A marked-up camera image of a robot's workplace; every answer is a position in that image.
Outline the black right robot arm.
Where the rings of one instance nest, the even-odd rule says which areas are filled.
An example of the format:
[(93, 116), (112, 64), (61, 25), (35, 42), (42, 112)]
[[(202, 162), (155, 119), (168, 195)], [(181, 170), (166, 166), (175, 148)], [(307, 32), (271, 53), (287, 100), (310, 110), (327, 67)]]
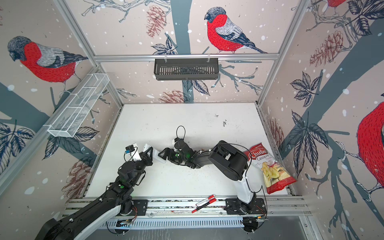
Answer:
[(247, 180), (247, 171), (250, 167), (249, 158), (236, 147), (223, 140), (213, 148), (203, 151), (194, 151), (181, 138), (175, 138), (174, 147), (165, 148), (156, 155), (158, 158), (179, 166), (191, 169), (200, 169), (206, 165), (214, 165), (228, 179), (234, 181), (238, 200), (250, 204), (255, 196)]

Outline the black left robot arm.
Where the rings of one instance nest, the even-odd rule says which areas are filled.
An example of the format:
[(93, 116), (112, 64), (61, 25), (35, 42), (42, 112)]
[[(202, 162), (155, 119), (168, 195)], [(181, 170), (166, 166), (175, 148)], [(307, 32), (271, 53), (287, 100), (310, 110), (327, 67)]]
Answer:
[(47, 221), (37, 240), (85, 240), (109, 219), (116, 216), (144, 216), (148, 200), (133, 200), (132, 192), (144, 179), (145, 168), (153, 164), (152, 147), (139, 154), (140, 160), (125, 162), (118, 177), (97, 199), (77, 212), (57, 221)]

